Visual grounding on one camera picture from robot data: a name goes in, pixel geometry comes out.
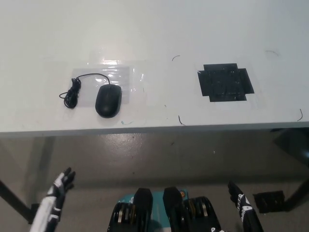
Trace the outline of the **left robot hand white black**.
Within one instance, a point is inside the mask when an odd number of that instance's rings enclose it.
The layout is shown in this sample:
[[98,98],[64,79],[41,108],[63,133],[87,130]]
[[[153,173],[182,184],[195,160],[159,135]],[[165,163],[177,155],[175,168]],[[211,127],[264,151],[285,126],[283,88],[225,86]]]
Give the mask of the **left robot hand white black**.
[[60,222],[66,193],[73,188],[75,171],[61,172],[39,204],[30,232],[54,232]]

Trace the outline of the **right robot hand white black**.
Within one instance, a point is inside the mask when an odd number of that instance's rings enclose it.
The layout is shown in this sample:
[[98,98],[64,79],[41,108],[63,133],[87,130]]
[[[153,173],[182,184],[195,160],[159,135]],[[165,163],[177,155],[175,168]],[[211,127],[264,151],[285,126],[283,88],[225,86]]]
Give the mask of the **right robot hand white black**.
[[247,197],[242,192],[242,190],[232,181],[228,183],[228,191],[230,194],[231,201],[235,204],[241,221],[243,223],[249,223],[249,221],[254,216],[255,210],[249,203]]

